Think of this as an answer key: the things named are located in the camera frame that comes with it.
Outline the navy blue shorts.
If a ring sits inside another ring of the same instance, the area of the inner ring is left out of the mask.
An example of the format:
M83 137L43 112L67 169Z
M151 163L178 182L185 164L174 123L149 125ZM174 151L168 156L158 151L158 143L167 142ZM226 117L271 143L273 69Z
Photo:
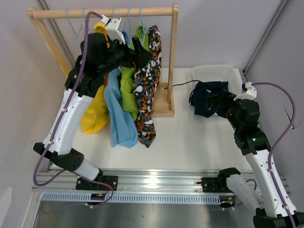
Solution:
M228 89L228 82L211 81L201 82L199 81L195 88L190 93L189 103L194 106L194 114L204 116L206 118L211 117L215 112L207 109L206 102L206 90L213 88L225 88Z

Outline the lime green shorts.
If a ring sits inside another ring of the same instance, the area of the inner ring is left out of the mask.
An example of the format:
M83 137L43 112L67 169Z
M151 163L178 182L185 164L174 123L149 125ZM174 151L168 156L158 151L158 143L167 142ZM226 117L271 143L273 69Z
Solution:
M145 50L149 51L148 47L148 32L143 26L139 26L134 34L134 37L139 38ZM133 92L133 76L136 72L135 68L122 67L122 78L120 80L120 92L122 95L123 110L130 113L135 121L138 115L138 107Z

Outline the blue hanger of green shorts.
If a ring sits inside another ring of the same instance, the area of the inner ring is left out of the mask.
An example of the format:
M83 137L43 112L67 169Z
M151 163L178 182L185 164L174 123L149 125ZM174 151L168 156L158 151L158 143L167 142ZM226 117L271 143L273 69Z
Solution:
M129 44L128 44L129 48L131 47L131 44L132 44L132 41L133 41L133 36L135 35L135 33L133 33L133 30L132 30L132 24L131 24L131 19L130 19L131 8L132 7L129 7L128 11L127 11L128 28L129 28L129 33L130 33L130 41L129 41Z

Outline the blue hanger of camouflage shorts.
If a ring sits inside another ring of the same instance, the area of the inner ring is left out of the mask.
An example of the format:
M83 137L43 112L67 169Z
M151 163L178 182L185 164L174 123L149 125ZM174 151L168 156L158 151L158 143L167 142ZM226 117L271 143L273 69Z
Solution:
M143 22L143 15L142 15L143 7L140 7L140 21L142 25L142 31L141 31L141 45L144 49L148 50L148 40L147 40L147 29Z

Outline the camouflage patterned shorts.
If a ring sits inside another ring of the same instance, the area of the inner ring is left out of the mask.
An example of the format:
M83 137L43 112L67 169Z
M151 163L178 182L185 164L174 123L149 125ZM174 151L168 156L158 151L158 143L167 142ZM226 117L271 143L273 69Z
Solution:
M149 148L156 137L156 130L152 119L153 101L160 83L162 67L162 39L157 25L148 29L148 50L152 59L147 65L138 69L134 74L133 92L139 113L135 120L138 140Z

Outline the blue hanger of navy shorts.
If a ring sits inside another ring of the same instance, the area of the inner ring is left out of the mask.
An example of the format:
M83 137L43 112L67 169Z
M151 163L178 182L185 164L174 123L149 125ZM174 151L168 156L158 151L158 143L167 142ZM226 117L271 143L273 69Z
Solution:
M76 29L76 28L74 27L72 21L71 21L71 18L70 18L70 16L69 16L69 11L68 11L68 9L66 9L65 12L66 12L66 17L67 17L68 23L69 23L69 25L70 25L70 27L71 27L71 29L72 29L72 32L73 32L75 38L76 38L77 40L79 40L80 34L83 33L83 25L81 24L80 27L79 27L78 29Z

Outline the light blue shorts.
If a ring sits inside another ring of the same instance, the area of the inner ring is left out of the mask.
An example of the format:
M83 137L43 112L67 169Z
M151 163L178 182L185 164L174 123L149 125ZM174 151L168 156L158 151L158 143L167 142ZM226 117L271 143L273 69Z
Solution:
M132 148L138 142L138 134L131 114L123 109L119 86L119 76L121 74L120 68L112 70L104 89L104 98L110 117L111 146L121 145Z

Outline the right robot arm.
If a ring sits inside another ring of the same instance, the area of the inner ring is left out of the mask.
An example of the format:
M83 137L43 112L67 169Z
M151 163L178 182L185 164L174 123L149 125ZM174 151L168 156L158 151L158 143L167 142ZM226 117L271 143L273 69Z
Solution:
M259 105L254 100L240 99L223 89L207 98L207 108L229 121L234 129L234 139L249 163L260 189L248 185L235 168L219 172L217 187L232 191L253 213L256 228L302 228L304 214L299 212L289 198L276 170L272 149L266 134L258 127Z

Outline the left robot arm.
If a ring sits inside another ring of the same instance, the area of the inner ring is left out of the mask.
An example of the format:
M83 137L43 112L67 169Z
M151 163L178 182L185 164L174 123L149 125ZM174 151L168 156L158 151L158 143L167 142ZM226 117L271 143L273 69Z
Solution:
M102 33L90 33L80 44L81 55L69 72L61 107L48 136L37 142L33 150L41 158L84 179L93 190L103 185L102 171L72 148L81 118L105 83L105 75L119 67L143 67L152 59L138 37L132 37L133 48Z

